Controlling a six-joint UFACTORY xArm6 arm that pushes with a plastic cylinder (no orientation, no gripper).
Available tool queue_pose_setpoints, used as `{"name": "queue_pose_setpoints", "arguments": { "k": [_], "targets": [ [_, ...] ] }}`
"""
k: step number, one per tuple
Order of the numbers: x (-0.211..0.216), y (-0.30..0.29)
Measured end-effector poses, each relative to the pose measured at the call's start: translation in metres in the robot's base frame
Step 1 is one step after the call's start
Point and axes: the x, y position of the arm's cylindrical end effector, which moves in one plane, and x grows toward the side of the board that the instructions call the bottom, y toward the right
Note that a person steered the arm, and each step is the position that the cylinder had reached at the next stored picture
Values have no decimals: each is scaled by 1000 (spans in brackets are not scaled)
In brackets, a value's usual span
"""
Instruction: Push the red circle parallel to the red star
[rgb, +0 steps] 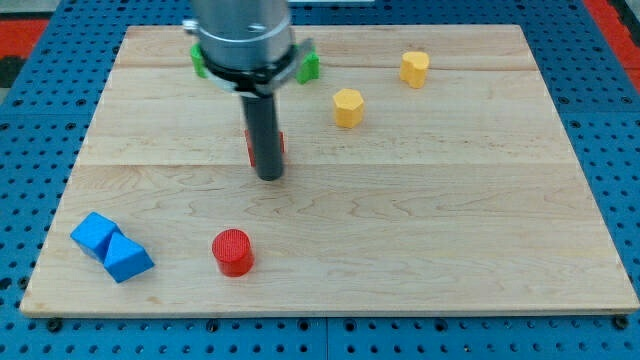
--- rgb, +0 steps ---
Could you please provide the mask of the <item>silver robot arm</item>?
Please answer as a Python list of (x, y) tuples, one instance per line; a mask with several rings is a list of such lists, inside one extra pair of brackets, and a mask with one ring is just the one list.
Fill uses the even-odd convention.
[(297, 42), (286, 0), (191, 0), (183, 28), (196, 74), (246, 97), (268, 97), (299, 72), (314, 50)]

